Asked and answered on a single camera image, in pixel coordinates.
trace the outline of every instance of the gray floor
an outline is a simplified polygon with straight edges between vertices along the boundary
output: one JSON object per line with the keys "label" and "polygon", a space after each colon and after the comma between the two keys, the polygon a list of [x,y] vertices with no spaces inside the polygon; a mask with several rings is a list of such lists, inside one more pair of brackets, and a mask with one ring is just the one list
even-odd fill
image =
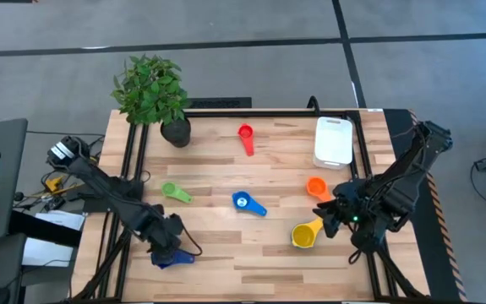
{"label": "gray floor", "polygon": [[[350,36],[486,32],[484,0],[341,0]],[[338,37],[327,0],[132,0],[0,4],[0,50],[195,41]],[[411,108],[450,128],[454,149],[433,168],[468,299],[486,302],[486,203],[469,182],[486,156],[486,40],[353,46],[368,107]],[[193,97],[251,96],[255,107],[354,107],[340,45],[159,52],[183,68]],[[130,53],[0,57],[0,120],[30,129],[105,131],[112,75]],[[19,189],[35,191],[58,136],[27,136]],[[486,174],[476,183],[486,194]],[[27,302],[59,300],[67,279],[29,288]]]}

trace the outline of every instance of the white paper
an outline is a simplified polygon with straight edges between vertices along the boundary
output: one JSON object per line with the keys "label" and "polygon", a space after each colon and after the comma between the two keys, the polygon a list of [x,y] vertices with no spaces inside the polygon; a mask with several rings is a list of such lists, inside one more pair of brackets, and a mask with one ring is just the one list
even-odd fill
{"label": "white paper", "polygon": [[[46,220],[53,224],[63,225],[68,228],[80,230],[85,217],[79,214],[53,210],[49,213],[38,213],[37,219]],[[23,265],[44,265],[52,260],[68,261],[72,257],[71,247],[57,245],[55,243],[37,240],[31,237],[26,239],[25,253],[23,254]],[[69,262],[51,262],[47,266],[67,267]]]}

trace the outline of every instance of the yellow measuring cup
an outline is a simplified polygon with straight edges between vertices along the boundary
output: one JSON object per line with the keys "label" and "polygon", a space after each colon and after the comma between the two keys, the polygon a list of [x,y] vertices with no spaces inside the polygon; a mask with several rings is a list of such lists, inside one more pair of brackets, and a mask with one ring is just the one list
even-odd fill
{"label": "yellow measuring cup", "polygon": [[292,244],[299,248],[310,248],[316,242],[316,236],[324,222],[321,218],[317,218],[309,223],[296,225],[292,230]]}

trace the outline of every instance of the orange measuring cup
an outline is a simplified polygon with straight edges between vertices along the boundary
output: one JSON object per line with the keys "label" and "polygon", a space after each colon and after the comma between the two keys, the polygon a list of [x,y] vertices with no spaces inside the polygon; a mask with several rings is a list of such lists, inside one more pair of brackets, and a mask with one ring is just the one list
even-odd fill
{"label": "orange measuring cup", "polygon": [[307,192],[310,195],[319,198],[321,202],[329,202],[333,199],[327,188],[327,183],[321,177],[309,177],[309,180],[307,181]]}

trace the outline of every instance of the white container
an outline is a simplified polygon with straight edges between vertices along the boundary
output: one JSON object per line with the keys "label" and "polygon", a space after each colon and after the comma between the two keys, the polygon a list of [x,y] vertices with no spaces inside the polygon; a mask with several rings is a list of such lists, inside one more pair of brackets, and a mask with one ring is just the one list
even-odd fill
{"label": "white container", "polygon": [[320,117],[316,125],[314,164],[329,169],[342,169],[352,162],[353,125],[345,119]]}

